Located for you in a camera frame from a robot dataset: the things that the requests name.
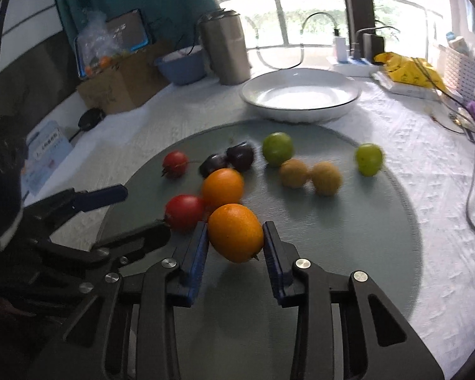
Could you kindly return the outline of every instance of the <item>thermos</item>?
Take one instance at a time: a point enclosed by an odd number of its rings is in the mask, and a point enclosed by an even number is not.
[[[250,63],[237,12],[220,9],[204,15],[199,19],[199,31],[211,69],[221,84],[234,86],[249,80]]]

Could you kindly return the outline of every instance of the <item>black plum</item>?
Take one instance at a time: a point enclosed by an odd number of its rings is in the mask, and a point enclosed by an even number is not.
[[[226,168],[227,166],[228,162],[225,154],[211,155],[199,166],[199,173],[206,178],[214,171]]]
[[[240,173],[248,170],[255,160],[253,146],[248,141],[227,148],[227,161]]]

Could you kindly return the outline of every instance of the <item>plastic bag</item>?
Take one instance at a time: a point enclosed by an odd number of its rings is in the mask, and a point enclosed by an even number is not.
[[[87,16],[88,24],[78,35],[77,44],[85,67],[95,67],[102,58],[112,58],[122,50],[107,30],[103,12],[88,11]]]
[[[447,87],[440,78],[438,72],[429,64],[426,59],[416,59],[423,65],[424,73],[427,73],[431,80],[439,89],[447,92]],[[375,61],[384,63],[384,67],[392,81],[398,83],[412,84],[414,86],[434,88],[433,84],[426,78],[413,58],[405,57],[396,53],[381,53],[375,56]]]

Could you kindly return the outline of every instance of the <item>red fruit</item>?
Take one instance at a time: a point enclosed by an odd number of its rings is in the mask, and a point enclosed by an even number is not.
[[[196,195],[180,194],[166,204],[165,222],[174,230],[190,231],[204,217],[203,199]]]
[[[181,151],[171,151],[162,162],[162,175],[167,178],[178,178],[185,174],[188,157]]]

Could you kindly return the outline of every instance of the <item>cardboard box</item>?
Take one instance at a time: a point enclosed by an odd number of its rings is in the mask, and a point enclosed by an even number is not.
[[[147,45],[82,82],[77,91],[88,108],[98,107],[106,114],[122,113],[140,107],[169,85],[168,80],[153,65],[153,61],[172,50],[172,44],[168,41]]]

